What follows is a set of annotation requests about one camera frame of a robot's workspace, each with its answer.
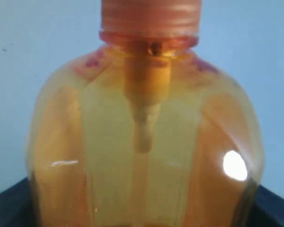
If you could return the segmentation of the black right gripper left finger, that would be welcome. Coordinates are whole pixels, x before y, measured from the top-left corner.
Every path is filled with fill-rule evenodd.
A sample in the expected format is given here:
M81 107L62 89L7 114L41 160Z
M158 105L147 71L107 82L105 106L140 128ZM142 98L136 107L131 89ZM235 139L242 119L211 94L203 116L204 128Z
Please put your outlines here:
M32 195L27 178L0 193L0 227L33 227Z

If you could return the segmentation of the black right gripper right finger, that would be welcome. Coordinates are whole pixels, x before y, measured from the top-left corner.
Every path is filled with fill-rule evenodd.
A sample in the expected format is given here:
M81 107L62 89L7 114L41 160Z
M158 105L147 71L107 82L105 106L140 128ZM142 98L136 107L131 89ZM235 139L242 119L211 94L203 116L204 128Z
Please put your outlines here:
M253 204L254 227L284 227L284 199L260 186Z

